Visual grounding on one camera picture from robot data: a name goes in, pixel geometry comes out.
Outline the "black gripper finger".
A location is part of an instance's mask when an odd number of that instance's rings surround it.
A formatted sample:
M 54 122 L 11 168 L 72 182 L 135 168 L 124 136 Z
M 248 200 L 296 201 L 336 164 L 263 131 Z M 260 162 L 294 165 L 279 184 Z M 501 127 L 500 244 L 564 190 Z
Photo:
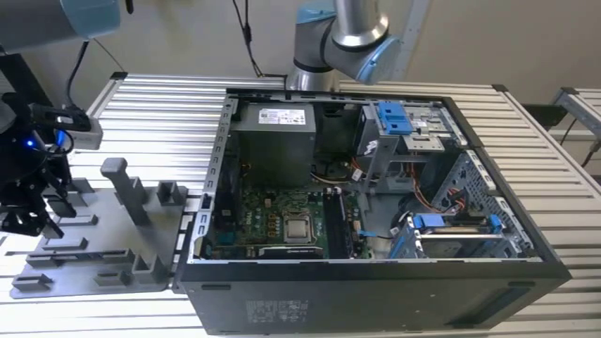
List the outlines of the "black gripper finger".
M 31 237 L 63 238 L 64 232 L 44 211 L 42 214 L 19 208 L 2 207 L 2 231 Z
M 50 207 L 60 218 L 74 218 L 78 213 L 68 201 L 68 186 L 72 182 L 71 174 L 60 171 L 55 174 L 51 169 L 43 169 L 43 178 L 47 180 L 54 192 L 46 190 L 43 197 L 47 199 Z

